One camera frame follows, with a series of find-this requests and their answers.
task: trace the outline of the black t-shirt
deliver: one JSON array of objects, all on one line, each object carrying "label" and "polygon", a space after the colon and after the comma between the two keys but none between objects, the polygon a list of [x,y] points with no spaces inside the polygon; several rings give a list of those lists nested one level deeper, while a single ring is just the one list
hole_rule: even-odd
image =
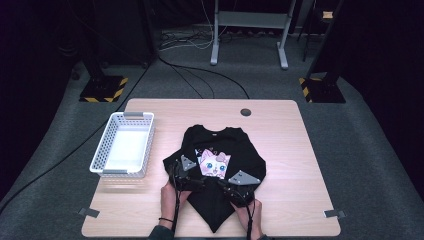
[{"label": "black t-shirt", "polygon": [[190,177],[205,180],[205,189],[190,194],[188,201],[214,233],[234,212],[217,181],[228,180],[240,170],[261,181],[266,175],[265,161],[241,128],[227,127],[214,132],[194,125],[186,130],[181,149],[163,160],[165,170],[181,155],[197,164],[190,170]]}]

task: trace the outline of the human hand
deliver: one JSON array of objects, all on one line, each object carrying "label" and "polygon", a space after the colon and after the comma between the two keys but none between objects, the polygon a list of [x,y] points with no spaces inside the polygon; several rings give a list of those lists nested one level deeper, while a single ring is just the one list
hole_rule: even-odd
[{"label": "human hand", "polygon": [[[178,192],[180,194],[180,209],[187,201],[188,196],[191,191],[182,191]],[[175,203],[176,203],[176,195],[175,188],[168,181],[165,186],[161,189],[161,218],[169,219],[171,221],[174,220],[175,215]],[[172,222],[167,220],[159,220],[159,225],[162,225],[166,228],[172,228]]]},{"label": "human hand", "polygon": [[[231,203],[231,205],[233,205],[233,208],[236,211],[239,221],[241,225],[243,226],[244,230],[247,231],[248,223],[249,223],[249,214],[247,212],[247,209],[245,207],[238,208],[233,203]],[[259,239],[264,235],[262,233],[262,226],[261,226],[262,202],[255,199],[249,204],[248,207],[249,207],[250,213],[253,214],[252,232],[250,235],[251,239]]]}]

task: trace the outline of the white plastic basket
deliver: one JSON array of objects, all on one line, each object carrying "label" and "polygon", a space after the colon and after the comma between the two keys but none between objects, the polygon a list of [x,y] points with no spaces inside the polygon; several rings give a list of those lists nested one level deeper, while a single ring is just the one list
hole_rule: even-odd
[{"label": "white plastic basket", "polygon": [[112,113],[90,171],[102,177],[144,177],[153,141],[153,119],[151,112]]}]

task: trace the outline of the table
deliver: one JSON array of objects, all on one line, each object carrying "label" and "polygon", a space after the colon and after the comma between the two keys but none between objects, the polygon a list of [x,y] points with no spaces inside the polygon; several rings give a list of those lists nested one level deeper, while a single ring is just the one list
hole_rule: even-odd
[{"label": "table", "polygon": [[[250,116],[243,116],[249,109]],[[267,163],[267,175],[255,194],[263,202],[263,231],[278,236],[336,236],[337,218],[325,218],[333,206],[297,104],[291,100],[131,99],[125,111],[153,112],[155,135],[146,176],[100,178],[86,216],[86,237],[146,237],[160,217],[160,188],[168,176],[162,160],[178,150],[185,130],[203,124],[213,131],[241,127]],[[235,214],[213,234],[187,203],[176,236],[243,237]]]},{"label": "table", "polygon": [[288,13],[256,13],[256,12],[234,12],[219,11],[219,0],[215,0],[214,12],[214,33],[213,47],[211,55],[211,65],[218,63],[219,52],[219,26],[238,26],[238,27],[261,27],[261,28],[280,28],[284,29],[281,41],[277,42],[278,56],[280,57],[280,66],[283,70],[287,70],[289,65],[287,62],[284,45],[286,43],[289,32],[290,23],[293,17],[293,10],[296,0],[290,0]]}]

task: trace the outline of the graphic print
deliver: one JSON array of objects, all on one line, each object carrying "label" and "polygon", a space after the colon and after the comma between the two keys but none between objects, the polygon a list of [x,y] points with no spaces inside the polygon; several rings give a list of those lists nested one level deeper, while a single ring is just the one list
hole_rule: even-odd
[{"label": "graphic print", "polygon": [[196,155],[203,176],[224,179],[231,155],[226,155],[223,152],[218,154],[217,151],[212,152],[212,149],[196,150]]}]

